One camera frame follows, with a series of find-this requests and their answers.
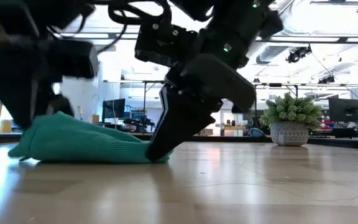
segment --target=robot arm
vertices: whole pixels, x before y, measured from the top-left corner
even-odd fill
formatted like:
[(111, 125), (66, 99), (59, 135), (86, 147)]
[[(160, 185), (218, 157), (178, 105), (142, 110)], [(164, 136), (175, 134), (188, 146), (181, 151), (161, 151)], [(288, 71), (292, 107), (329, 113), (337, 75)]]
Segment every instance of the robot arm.
[[(34, 116), (51, 107), (72, 113), (70, 104), (56, 103), (67, 100), (53, 93), (52, 84), (64, 75), (93, 78), (97, 52), (88, 42), (54, 39), (52, 33), (80, 14), (86, 18), (93, 4), (108, 5), (110, 18), (125, 27), (140, 25), (136, 58), (170, 67), (160, 91), (163, 113), (147, 153), (151, 161), (214, 123), (211, 113), (220, 110), (222, 99), (242, 111), (252, 106), (254, 87), (236, 70), (247, 64), (246, 53), (258, 35), (282, 30), (278, 14), (269, 9), (272, 0), (172, 0), (194, 20), (211, 19), (198, 33), (171, 24), (167, 0), (155, 0), (164, 9), (160, 16), (129, 2), (0, 0), (0, 99), (16, 124), (28, 128)], [(126, 17), (125, 11), (139, 18)]]

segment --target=white pot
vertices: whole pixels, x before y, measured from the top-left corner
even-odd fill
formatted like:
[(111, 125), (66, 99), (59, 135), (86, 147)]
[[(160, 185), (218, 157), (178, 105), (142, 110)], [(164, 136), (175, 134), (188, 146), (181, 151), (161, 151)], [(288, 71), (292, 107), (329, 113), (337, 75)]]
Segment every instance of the white pot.
[(302, 146), (308, 142), (308, 128), (296, 122), (281, 121), (270, 128), (272, 141), (279, 146)]

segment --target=teal towel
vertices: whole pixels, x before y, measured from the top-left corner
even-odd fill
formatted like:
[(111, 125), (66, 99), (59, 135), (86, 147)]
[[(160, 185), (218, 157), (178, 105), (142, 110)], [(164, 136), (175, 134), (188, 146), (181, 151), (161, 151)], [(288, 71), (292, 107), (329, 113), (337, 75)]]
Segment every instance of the teal towel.
[[(38, 116), (9, 157), (54, 162), (145, 164), (149, 142), (118, 131), (79, 121), (58, 112)], [(167, 162), (169, 155), (158, 162)]]

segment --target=potted plant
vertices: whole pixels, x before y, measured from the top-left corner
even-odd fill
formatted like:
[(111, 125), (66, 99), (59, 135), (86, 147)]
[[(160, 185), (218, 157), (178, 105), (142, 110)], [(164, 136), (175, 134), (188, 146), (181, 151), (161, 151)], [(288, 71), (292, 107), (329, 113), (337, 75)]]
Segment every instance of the potted plant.
[(262, 122), (270, 126), (272, 141), (279, 146), (302, 146), (308, 142), (308, 128), (320, 126), (321, 107), (314, 105), (311, 97), (293, 98), (286, 93), (266, 104)]

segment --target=green succulent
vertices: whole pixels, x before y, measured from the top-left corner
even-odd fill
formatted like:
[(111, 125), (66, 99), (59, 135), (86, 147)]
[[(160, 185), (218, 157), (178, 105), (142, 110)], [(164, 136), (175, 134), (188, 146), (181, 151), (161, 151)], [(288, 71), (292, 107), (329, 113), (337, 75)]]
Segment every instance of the green succulent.
[(262, 115), (262, 121), (271, 125), (279, 121), (293, 121), (304, 124), (310, 129), (320, 126), (321, 107), (313, 104), (311, 97), (293, 98), (286, 93), (284, 98), (278, 97), (275, 101), (267, 100), (268, 109)]

